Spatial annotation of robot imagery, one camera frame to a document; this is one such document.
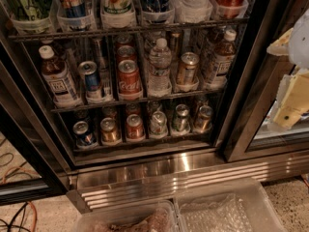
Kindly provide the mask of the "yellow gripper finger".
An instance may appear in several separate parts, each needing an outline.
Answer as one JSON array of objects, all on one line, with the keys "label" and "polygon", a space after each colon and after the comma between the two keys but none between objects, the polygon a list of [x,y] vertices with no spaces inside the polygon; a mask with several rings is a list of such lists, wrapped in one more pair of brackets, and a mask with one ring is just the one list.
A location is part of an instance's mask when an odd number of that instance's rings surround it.
[{"label": "yellow gripper finger", "polygon": [[275,132],[290,130],[308,111],[309,71],[299,69],[296,74],[285,74],[280,81],[267,128]]},{"label": "yellow gripper finger", "polygon": [[274,56],[287,56],[288,44],[293,29],[290,28],[282,36],[280,36],[275,42],[271,43],[267,48],[267,53]]}]

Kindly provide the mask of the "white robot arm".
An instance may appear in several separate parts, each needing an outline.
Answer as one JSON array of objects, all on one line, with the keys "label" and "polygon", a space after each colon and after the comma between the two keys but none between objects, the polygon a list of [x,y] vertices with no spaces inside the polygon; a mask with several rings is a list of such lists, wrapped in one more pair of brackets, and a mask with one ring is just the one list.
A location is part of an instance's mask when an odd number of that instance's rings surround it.
[{"label": "white robot arm", "polygon": [[267,53],[287,56],[297,66],[296,73],[285,74],[277,90],[276,102],[269,114],[270,131],[290,130],[309,111],[309,10],[307,10]]}]

